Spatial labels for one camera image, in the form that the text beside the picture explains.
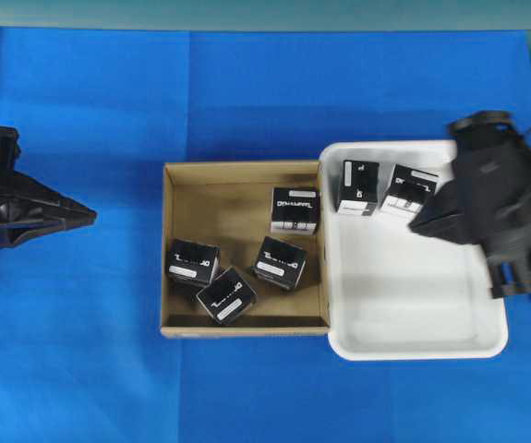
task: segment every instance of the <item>black box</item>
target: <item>black box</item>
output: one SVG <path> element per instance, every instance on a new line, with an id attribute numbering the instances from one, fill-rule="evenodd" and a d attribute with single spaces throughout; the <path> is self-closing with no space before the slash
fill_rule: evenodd
<path id="1" fill-rule="evenodd" d="M 378 170 L 376 162 L 343 162 L 343 178 L 337 196 L 337 213 L 372 215 L 378 206 Z"/>
<path id="2" fill-rule="evenodd" d="M 210 316 L 220 325 L 232 322 L 257 300 L 255 291 L 234 268 L 229 268 L 196 296 Z"/>
<path id="3" fill-rule="evenodd" d="M 260 279 L 292 291 L 306 266 L 306 251 L 298 246 L 265 237 L 253 270 Z"/>
<path id="4" fill-rule="evenodd" d="M 403 217 L 415 217 L 423 205 L 435 194 L 439 177 L 418 169 L 394 165 L 381 211 Z"/>
<path id="5" fill-rule="evenodd" d="M 207 286 L 220 268 L 220 248 L 175 239 L 166 257 L 166 273 L 177 281 Z"/>
<path id="6" fill-rule="evenodd" d="M 272 233 L 313 234 L 320 216 L 315 187 L 275 187 L 272 193 Z"/>

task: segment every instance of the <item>blue cloth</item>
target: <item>blue cloth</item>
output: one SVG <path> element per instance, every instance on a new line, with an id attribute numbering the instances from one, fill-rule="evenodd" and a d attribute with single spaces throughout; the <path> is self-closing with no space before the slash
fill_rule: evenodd
<path id="1" fill-rule="evenodd" d="M 99 211 L 0 254 L 0 442 L 524 442 L 531 296 L 489 360 L 349 363 L 325 337 L 168 341 L 162 163 L 317 158 L 444 138 L 481 109 L 531 126 L 523 32 L 0 29 L 18 168 Z"/>

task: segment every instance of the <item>cardboard box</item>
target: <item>cardboard box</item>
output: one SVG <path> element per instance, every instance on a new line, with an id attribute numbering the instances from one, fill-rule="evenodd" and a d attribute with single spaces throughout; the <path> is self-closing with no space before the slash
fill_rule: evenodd
<path id="1" fill-rule="evenodd" d="M 344 160 L 343 177 L 337 193 L 337 213 L 370 216 L 378 205 L 377 162 Z"/>
<path id="2" fill-rule="evenodd" d="M 161 333 L 167 337 L 321 335 L 329 330 L 324 221 L 316 235 L 278 235 L 308 252 L 290 294 L 257 279 L 250 268 L 271 223 L 275 186 L 315 186 L 318 162 L 170 163 L 164 167 Z M 197 288 L 167 278 L 166 247 L 175 238 L 221 248 L 222 267 L 235 266 L 258 295 L 230 326 L 218 326 L 195 298 Z"/>
<path id="3" fill-rule="evenodd" d="M 258 278 L 293 291 L 307 265 L 307 252 L 296 245 L 266 236 L 255 260 L 253 271 Z"/>
<path id="4" fill-rule="evenodd" d="M 395 164 L 380 210 L 414 218 L 430 196 L 435 194 L 439 177 L 418 169 Z"/>
<path id="5" fill-rule="evenodd" d="M 319 190 L 275 187 L 272 192 L 272 233 L 312 235 L 320 217 Z"/>

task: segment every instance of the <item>white label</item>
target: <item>white label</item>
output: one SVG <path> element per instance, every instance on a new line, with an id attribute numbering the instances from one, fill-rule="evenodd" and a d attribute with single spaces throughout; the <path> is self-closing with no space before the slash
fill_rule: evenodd
<path id="1" fill-rule="evenodd" d="M 172 272 L 173 274 L 183 275 L 185 277 L 190 277 L 192 279 L 195 279 L 198 276 L 198 273 L 194 270 L 180 268 L 178 266 L 173 265 L 169 267 L 169 272 Z"/>
<path id="2" fill-rule="evenodd" d="M 438 176 L 437 175 L 422 173 L 421 171 L 413 170 L 413 171 L 411 171 L 411 175 L 413 175 L 416 178 L 423 178 L 424 180 L 429 180 L 431 182 L 437 182 L 438 181 Z"/>
<path id="3" fill-rule="evenodd" d="M 283 277 L 285 274 L 285 271 L 283 269 L 279 269 L 268 263 L 263 263 L 262 261 L 257 262 L 257 268 L 270 272 L 271 274 L 279 275 L 280 277 Z"/>
<path id="4" fill-rule="evenodd" d="M 351 186 L 351 162 L 345 162 L 345 186 Z"/>
<path id="5" fill-rule="evenodd" d="M 315 198 L 316 196 L 315 191 L 290 191 L 290 197 Z"/>
<path id="6" fill-rule="evenodd" d="M 237 298 L 236 300 L 234 300 L 234 302 L 232 302 L 230 305 L 228 305 L 222 311 L 220 311 L 216 317 L 219 320 L 222 320 L 223 318 L 228 317 L 232 313 L 232 311 L 237 309 L 242 304 L 243 302 L 240 301 L 240 298 Z"/>
<path id="7" fill-rule="evenodd" d="M 342 200 L 337 213 L 346 215 L 362 215 L 366 210 L 366 201 Z"/>

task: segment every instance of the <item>white plastic tray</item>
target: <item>white plastic tray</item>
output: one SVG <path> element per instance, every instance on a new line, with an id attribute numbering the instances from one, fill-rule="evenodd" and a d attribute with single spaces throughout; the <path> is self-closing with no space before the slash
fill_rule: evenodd
<path id="1" fill-rule="evenodd" d="M 395 162 L 452 178 L 447 140 L 335 143 L 320 155 L 329 272 L 331 347 L 349 360 L 491 357 L 507 343 L 477 246 L 410 233 L 408 219 L 378 209 L 337 214 L 343 160 L 380 162 L 379 198 Z"/>

